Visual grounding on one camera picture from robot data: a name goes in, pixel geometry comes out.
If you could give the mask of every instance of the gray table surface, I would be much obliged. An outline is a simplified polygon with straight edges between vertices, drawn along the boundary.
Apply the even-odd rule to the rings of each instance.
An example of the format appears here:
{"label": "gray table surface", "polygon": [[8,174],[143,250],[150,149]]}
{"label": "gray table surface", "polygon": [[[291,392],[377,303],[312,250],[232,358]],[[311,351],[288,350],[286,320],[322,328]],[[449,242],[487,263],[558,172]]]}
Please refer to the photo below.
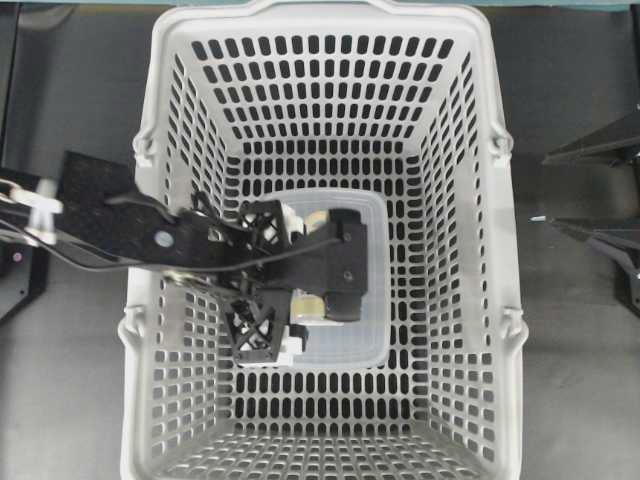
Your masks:
{"label": "gray table surface", "polygon": [[[162,7],[49,6],[20,17],[3,152],[53,174],[65,149],[131,162],[150,33]],[[632,480],[640,472],[640,319],[605,258],[533,215],[629,216],[629,170],[542,168],[539,154],[635,108],[628,13],[487,9],[507,124],[524,355],[522,478]],[[124,274],[52,263],[48,290],[0,326],[0,479],[116,479]]]}

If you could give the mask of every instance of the clear plastic container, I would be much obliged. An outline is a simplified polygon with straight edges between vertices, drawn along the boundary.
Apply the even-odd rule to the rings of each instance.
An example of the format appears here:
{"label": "clear plastic container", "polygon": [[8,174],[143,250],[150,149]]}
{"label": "clear plastic container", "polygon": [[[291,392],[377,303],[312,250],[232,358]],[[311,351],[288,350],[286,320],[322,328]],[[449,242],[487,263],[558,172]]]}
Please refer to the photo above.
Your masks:
{"label": "clear plastic container", "polygon": [[388,219],[382,198],[362,190],[308,188],[265,197],[265,200],[272,199],[286,203],[302,217],[332,208],[357,210],[367,226],[369,282],[362,298],[360,321],[340,326],[307,327],[306,350],[293,357],[292,368],[333,371],[383,364],[389,354],[391,285]]}

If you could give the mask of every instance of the white plastic basket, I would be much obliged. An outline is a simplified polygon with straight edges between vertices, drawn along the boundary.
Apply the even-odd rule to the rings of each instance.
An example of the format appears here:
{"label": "white plastic basket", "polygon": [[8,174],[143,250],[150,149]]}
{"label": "white plastic basket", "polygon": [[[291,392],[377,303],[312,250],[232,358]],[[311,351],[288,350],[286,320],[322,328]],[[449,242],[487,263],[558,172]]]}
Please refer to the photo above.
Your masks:
{"label": "white plastic basket", "polygon": [[382,1],[182,8],[156,23],[145,193],[241,199],[379,193],[391,338],[377,368],[234,365],[212,298],[129,275],[122,475],[135,479],[515,479],[520,309],[489,26],[475,10]]}

